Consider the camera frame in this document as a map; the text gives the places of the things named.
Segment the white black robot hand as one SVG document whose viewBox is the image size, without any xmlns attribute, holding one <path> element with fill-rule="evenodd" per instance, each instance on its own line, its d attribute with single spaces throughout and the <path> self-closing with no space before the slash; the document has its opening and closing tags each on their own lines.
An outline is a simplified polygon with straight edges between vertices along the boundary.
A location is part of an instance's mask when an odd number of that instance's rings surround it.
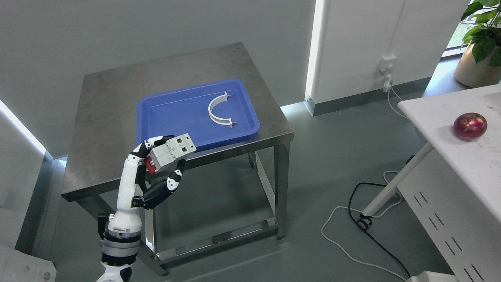
<svg viewBox="0 0 501 282">
<path fill-rule="evenodd" d="M 186 166 L 186 159 L 179 160 L 173 172 L 165 180 L 149 189 L 145 185 L 145 175 L 148 171 L 144 161 L 150 150 L 173 137 L 175 136 L 154 136 L 143 140 L 127 156 L 119 184 L 117 211 L 108 225 L 110 231 L 140 231 L 142 221 L 139 216 L 139 208 L 151 210 L 176 191 Z"/>
</svg>

